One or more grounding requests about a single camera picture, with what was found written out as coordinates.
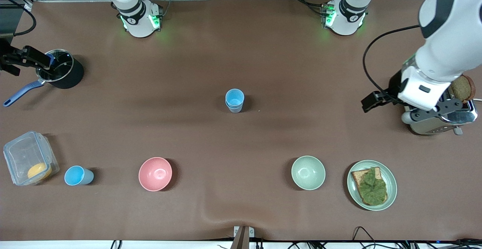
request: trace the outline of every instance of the green leafy vegetable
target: green leafy vegetable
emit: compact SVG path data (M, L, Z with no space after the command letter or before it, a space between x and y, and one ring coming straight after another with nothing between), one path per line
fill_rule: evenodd
M363 181L360 183L360 196L365 203L378 206L383 204L385 196L387 194L387 184L383 180L375 178L375 168L370 168L370 171L363 177Z

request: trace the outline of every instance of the blue pot handle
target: blue pot handle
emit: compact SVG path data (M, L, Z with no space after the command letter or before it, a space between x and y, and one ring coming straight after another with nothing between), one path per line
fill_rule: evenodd
M24 94L26 94L28 91L42 87L43 84L45 84L45 81L43 79L39 79L38 81L31 82L24 86L22 89L20 89L18 92L16 92L13 96L11 96L8 100L6 100L3 103L4 107L8 107L12 105L15 101L17 101L19 98L21 98Z

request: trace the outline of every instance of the plate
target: plate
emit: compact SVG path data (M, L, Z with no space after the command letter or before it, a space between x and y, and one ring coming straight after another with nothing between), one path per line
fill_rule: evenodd
M387 201L385 201L383 204L378 206L369 206L363 203L362 198L358 193L355 180L351 175L351 172L365 170L371 167L380 167L382 179L387 184L387 195L388 195ZM364 161L359 161L355 163L355 165L351 167L350 172L348 172L346 185L348 186L348 192L350 193L351 198L353 198L353 200L362 208L368 209L369 211L383 211L384 209L391 206L395 201L395 198L397 197L397 182L395 180L395 177L393 176L393 173L385 165L379 163L378 161L364 160Z

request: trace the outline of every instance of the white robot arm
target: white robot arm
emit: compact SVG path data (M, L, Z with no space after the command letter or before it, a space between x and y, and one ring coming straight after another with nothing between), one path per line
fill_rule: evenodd
M339 35L351 35L362 25L371 0L332 0L334 10L325 18L325 26Z
M112 0L124 22L135 37L146 37L160 29L162 11L150 0Z
M405 61L386 90L362 100L365 112L403 103L412 108L402 118L409 124L462 108L460 100L443 99L443 94L464 71L482 64L482 0L425 0L418 21L425 44Z

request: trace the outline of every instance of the lemon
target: lemon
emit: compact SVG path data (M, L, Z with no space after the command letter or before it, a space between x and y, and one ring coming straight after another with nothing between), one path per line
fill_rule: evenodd
M27 173L27 176L29 177L29 179L31 179L32 177L35 177L36 175L45 171L46 169L47 169L47 165L45 165L45 163L43 162L37 163L36 165L33 165L30 168L29 172ZM52 168L49 168L49 170L47 170L47 172L41 179L48 177L50 173L52 173Z

